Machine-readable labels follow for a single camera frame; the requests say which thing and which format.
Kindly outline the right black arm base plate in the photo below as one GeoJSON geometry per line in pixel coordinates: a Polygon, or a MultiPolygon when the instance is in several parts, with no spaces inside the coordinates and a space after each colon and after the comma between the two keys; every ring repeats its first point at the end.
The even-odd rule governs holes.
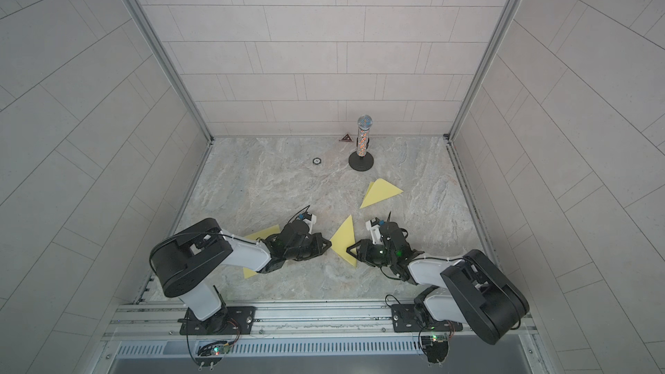
{"type": "Polygon", "coordinates": [[[394,332],[462,332],[462,323],[435,320],[423,305],[392,304],[390,306],[394,332]]]}

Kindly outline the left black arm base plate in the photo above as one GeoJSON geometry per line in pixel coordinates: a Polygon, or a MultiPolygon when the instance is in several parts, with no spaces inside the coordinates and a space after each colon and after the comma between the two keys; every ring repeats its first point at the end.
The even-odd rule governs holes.
{"type": "Polygon", "coordinates": [[[255,306],[227,306],[207,320],[199,320],[188,308],[185,317],[178,319],[179,333],[190,336],[250,334],[255,315],[255,306]]]}

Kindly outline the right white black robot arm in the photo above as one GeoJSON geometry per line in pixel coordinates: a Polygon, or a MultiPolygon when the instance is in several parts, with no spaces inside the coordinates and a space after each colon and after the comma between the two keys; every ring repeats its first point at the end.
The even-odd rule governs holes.
{"type": "Polygon", "coordinates": [[[394,299],[391,308],[395,332],[459,332],[468,326],[485,343],[494,345],[521,327],[530,313],[526,296],[479,249],[456,258],[429,256],[412,249],[408,231],[393,221],[375,218],[371,232],[346,248],[356,261],[389,278],[424,286],[412,302],[394,299]]]}

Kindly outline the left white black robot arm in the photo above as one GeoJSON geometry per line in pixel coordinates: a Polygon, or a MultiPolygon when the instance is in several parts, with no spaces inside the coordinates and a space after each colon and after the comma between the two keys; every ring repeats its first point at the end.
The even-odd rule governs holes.
{"type": "Polygon", "coordinates": [[[157,244],[149,263],[163,293],[177,298],[199,321],[223,309],[218,292],[204,280],[221,265],[250,269],[258,274],[279,270],[287,261],[307,261],[326,253],[332,242],[313,232],[316,216],[302,213],[284,229],[260,240],[226,234],[206,218],[157,244]]]}

